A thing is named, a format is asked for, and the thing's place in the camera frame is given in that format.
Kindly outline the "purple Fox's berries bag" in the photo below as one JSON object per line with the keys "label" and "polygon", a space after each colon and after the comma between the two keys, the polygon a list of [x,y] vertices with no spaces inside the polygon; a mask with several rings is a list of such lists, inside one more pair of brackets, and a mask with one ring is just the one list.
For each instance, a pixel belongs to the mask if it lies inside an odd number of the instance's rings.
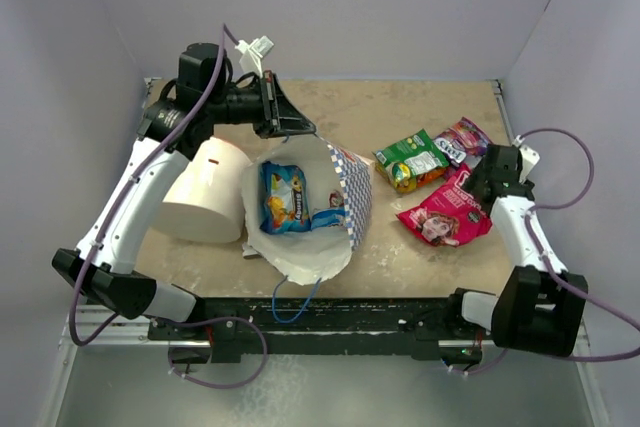
{"label": "purple Fox's berries bag", "polygon": [[436,135],[433,142],[449,164],[458,168],[463,164],[470,165],[484,156],[491,140],[473,121],[462,117]]}

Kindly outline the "pink snack bag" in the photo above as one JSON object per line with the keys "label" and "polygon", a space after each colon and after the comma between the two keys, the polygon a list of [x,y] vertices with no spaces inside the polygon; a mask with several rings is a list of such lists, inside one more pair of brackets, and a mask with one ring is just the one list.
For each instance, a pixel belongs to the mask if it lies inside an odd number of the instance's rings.
{"label": "pink snack bag", "polygon": [[432,246],[458,247],[489,233],[492,222],[463,189],[471,169],[463,165],[418,206],[396,218],[417,238]]}

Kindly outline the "green snack packet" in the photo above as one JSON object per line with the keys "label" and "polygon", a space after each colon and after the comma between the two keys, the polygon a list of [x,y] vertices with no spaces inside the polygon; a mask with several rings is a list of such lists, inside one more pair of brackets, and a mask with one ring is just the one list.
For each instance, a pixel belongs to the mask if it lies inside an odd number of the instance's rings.
{"label": "green snack packet", "polygon": [[449,166],[448,160],[425,129],[378,149],[373,154],[377,170],[390,184],[391,176],[398,171],[418,175],[441,167],[446,170]]}

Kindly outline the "blue checkered paper bag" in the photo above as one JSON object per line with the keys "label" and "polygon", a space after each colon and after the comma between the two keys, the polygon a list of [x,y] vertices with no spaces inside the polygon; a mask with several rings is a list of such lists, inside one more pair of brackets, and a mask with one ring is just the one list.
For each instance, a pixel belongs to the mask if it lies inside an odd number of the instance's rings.
{"label": "blue checkered paper bag", "polygon": [[284,281],[318,290],[364,241],[373,162],[318,135],[288,137],[244,169],[249,246]]}

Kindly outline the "blue snack bag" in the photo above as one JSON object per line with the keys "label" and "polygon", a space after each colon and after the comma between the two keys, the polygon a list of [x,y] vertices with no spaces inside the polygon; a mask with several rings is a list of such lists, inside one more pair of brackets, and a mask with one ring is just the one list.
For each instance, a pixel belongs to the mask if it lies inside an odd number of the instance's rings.
{"label": "blue snack bag", "polygon": [[261,229],[270,235],[311,230],[306,195],[306,178],[296,165],[264,162],[261,165],[264,186]]}

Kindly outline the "red mints packet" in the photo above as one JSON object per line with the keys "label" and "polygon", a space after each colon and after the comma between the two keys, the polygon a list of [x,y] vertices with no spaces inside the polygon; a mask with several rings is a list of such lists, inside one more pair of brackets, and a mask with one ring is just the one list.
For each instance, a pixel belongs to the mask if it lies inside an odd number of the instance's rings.
{"label": "red mints packet", "polygon": [[340,191],[334,190],[329,195],[329,207],[330,208],[343,208],[344,207],[344,197]]}

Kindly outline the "orange Fox's candy bag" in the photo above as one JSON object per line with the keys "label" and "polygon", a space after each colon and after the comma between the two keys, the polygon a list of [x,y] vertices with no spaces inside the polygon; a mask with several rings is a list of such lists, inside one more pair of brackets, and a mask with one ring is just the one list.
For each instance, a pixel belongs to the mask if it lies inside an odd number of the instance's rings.
{"label": "orange Fox's candy bag", "polygon": [[444,172],[444,167],[418,175],[409,175],[404,171],[398,171],[391,176],[391,185],[397,193],[407,194],[442,177]]}

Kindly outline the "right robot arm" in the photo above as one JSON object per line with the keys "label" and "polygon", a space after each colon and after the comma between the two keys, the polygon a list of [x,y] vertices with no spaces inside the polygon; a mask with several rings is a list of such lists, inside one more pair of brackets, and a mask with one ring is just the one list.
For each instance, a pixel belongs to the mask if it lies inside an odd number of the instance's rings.
{"label": "right robot arm", "polygon": [[534,212],[533,183],[522,176],[530,165],[523,149],[491,144],[465,180],[463,190],[489,215],[513,270],[498,295],[456,289],[444,323],[456,338],[481,327],[498,347],[567,358],[578,336],[588,282],[567,270],[546,239]]}

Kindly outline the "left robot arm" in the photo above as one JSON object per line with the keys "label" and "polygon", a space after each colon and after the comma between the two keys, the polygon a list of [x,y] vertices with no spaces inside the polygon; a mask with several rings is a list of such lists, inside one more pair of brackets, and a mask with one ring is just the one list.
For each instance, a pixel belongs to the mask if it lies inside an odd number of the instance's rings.
{"label": "left robot arm", "polygon": [[312,134],[314,124],[262,67],[271,50],[266,37],[240,41],[243,76],[234,80],[226,51],[216,44],[189,45],[178,76],[144,110],[128,165],[89,232],[73,249],[59,249],[52,266],[74,289],[116,314],[170,320],[184,339],[202,334],[204,312],[196,295],[135,272],[143,238],[175,180],[219,124],[250,124],[267,138]]}

